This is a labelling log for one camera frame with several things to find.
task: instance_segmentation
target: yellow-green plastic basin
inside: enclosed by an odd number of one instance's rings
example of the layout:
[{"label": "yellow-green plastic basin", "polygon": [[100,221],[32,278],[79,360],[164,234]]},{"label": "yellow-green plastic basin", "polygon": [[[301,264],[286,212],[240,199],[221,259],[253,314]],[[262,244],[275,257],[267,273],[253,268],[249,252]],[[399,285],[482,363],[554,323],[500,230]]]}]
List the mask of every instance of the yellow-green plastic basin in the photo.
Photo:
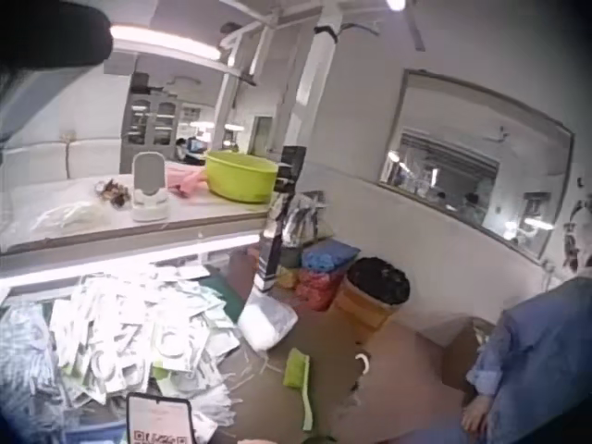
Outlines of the yellow-green plastic basin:
[{"label": "yellow-green plastic basin", "polygon": [[261,157],[228,151],[213,151],[205,158],[211,192],[232,201],[260,204],[269,201],[278,166]]}]

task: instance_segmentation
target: pink cloth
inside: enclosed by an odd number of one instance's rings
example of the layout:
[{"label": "pink cloth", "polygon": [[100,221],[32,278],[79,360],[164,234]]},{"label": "pink cloth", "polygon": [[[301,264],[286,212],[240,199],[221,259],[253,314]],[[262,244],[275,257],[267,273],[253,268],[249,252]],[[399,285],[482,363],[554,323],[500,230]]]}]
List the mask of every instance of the pink cloth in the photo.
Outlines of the pink cloth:
[{"label": "pink cloth", "polygon": [[205,166],[166,166],[166,184],[170,190],[189,195],[197,190],[201,182],[207,181]]}]

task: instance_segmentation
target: white device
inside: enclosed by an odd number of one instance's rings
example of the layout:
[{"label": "white device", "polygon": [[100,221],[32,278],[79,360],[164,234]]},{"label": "white device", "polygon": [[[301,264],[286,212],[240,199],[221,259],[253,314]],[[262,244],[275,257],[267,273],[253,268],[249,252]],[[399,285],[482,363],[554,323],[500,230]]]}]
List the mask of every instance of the white device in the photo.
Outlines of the white device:
[{"label": "white device", "polygon": [[160,153],[139,153],[133,158],[131,218],[150,222],[168,217],[167,169]]}]

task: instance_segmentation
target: smartphone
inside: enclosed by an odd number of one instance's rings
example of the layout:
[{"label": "smartphone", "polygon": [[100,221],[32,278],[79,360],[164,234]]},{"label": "smartphone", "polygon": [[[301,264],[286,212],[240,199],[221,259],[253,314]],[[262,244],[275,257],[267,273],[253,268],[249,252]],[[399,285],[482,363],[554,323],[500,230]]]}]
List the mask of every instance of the smartphone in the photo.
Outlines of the smartphone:
[{"label": "smartphone", "polygon": [[129,444],[193,444],[189,401],[129,393],[126,403]]}]

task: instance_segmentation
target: qr code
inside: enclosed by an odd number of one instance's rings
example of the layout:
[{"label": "qr code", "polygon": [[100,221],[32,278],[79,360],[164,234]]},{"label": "qr code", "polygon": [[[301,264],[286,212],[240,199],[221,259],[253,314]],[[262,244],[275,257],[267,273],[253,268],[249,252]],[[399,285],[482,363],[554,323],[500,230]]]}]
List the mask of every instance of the qr code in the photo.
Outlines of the qr code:
[{"label": "qr code", "polygon": [[142,432],[134,430],[133,444],[189,444],[186,437],[174,437],[172,435],[160,435],[159,433]]}]

